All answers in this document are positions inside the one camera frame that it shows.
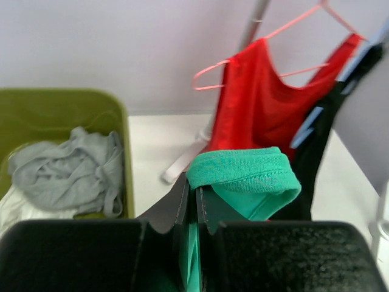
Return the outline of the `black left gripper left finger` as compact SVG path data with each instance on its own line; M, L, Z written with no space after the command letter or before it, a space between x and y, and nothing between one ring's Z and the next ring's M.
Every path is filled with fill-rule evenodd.
M187 291L189 184L137 218L28 220L1 239L2 291Z

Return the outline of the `green tank top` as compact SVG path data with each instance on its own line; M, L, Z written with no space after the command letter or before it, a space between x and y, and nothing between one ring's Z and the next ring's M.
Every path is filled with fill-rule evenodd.
M298 197L301 184L278 147L218 150L191 162L190 195L210 186L233 210L250 221L266 221Z

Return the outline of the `white tank top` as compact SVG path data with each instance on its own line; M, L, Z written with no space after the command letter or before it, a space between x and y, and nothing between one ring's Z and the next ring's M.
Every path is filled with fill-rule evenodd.
M76 213L76 209L42 210L32 204L21 190L12 185L1 199L1 236L20 221L73 219Z

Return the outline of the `grey tank top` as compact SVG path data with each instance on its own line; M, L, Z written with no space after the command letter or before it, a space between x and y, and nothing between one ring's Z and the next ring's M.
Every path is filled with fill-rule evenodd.
M40 209L108 218L123 212L124 150L116 131L104 136L76 127L61 144L31 144L11 155L8 173Z

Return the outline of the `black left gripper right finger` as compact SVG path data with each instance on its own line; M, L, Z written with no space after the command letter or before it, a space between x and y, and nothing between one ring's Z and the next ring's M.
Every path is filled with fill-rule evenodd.
M386 291L361 233L338 221L249 221L195 190L201 291Z

